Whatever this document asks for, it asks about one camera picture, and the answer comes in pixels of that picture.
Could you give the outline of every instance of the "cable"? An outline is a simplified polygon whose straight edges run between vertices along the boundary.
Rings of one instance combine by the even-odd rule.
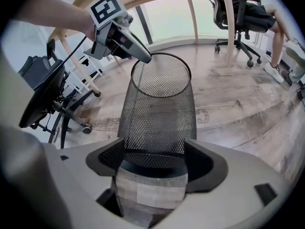
[[[69,58],[76,52],[76,50],[82,45],[82,43],[86,40],[87,36],[84,36],[84,38],[80,41],[80,43],[74,48],[74,50],[69,54],[69,56],[60,64],[60,66],[67,62]]]
[[[76,52],[76,50],[82,45],[82,43],[85,41],[86,38],[87,38],[87,36],[84,36],[84,38],[80,41],[80,43],[76,46],[76,48],[74,48],[74,50],[68,55],[68,57],[58,66],[58,68],[61,67],[64,63],[66,63],[67,60],[68,60],[69,58],[71,58],[71,56],[72,56],[72,55]],[[33,90],[35,91],[35,90],[36,90],[38,87],[40,87],[46,80],[47,80],[47,78],[44,79],[40,84],[38,84],[37,86],[35,86],[35,87],[33,88]]]
[[[48,123],[50,121],[50,118],[51,118],[51,114],[49,113],[49,119],[48,119],[48,122],[46,124],[46,126],[42,129],[43,132],[46,132],[48,130]]]

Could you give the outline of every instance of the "black mesh wastebasket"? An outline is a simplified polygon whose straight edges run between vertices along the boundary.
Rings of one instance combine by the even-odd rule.
[[[136,62],[118,131],[125,139],[121,166],[147,177],[184,175],[183,141],[196,135],[188,65],[163,52],[152,53],[149,63]]]

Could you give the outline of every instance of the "window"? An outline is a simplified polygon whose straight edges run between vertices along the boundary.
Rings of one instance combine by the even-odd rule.
[[[228,31],[219,29],[213,21],[214,10],[212,8],[212,4],[209,0],[192,0],[197,27],[198,27],[198,35],[211,35],[211,36],[219,36],[219,37],[227,37]],[[256,32],[250,31],[250,40],[246,40],[246,42],[254,42],[256,37]]]
[[[194,35],[187,0],[156,0],[141,5],[152,41]]]
[[[145,36],[143,27],[141,25],[139,16],[135,8],[128,10],[127,12],[133,16],[133,22],[130,24],[129,29],[140,39],[143,44],[148,44],[147,38]]]

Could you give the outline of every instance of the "hand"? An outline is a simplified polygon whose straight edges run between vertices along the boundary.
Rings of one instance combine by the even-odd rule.
[[[87,18],[87,23],[82,33],[84,33],[91,41],[95,41],[94,22],[90,15]]]

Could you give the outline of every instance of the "office chair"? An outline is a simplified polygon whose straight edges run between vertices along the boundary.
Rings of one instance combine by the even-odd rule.
[[[214,9],[214,18],[213,18],[214,23],[217,25],[219,29],[227,30],[228,21],[227,21],[226,11],[222,10],[219,0],[214,0],[214,2],[211,0],[209,1],[212,3]],[[244,37],[247,40],[249,40],[250,39],[249,31],[265,33],[267,32],[268,28],[266,27],[266,24],[262,22],[261,19],[252,16],[247,16],[244,14],[247,1],[260,2],[260,0],[232,0],[232,2],[237,2],[237,1],[239,2],[239,10],[238,10],[238,14],[234,14],[235,35],[237,34],[237,39],[235,38],[234,45],[238,50],[242,49],[245,52],[245,54],[247,54],[247,56],[249,57],[247,65],[249,67],[253,67],[254,63],[252,61],[252,55],[250,54],[250,52],[258,57],[257,63],[259,64],[262,63],[261,56],[252,48],[250,48],[248,45],[241,42],[242,32],[245,33]],[[220,45],[228,45],[228,40],[217,39],[215,52],[220,51],[220,47],[219,47]]]
[[[78,100],[71,94],[64,97],[63,91],[65,80],[69,75],[65,72],[64,64],[62,64],[62,60],[59,60],[56,57],[54,50],[55,41],[51,40],[47,44],[47,56],[29,56],[24,66],[19,71],[19,74],[34,90],[34,95],[23,113],[19,126],[21,128],[31,127],[34,130],[39,126],[43,131],[47,131],[51,136],[55,136],[54,129],[49,130],[47,126],[43,126],[39,122],[48,114],[51,115],[57,111],[59,112],[59,116],[55,121],[57,125],[60,118],[63,116],[61,148],[64,148],[66,132],[69,131],[68,123],[70,119],[83,127],[83,133],[89,134],[91,132],[91,126],[74,116],[73,112],[92,93],[94,93],[95,96],[99,96],[99,94],[92,89]],[[55,61],[53,65],[49,62],[50,58],[53,58]],[[70,100],[72,100],[73,103],[68,107]]]

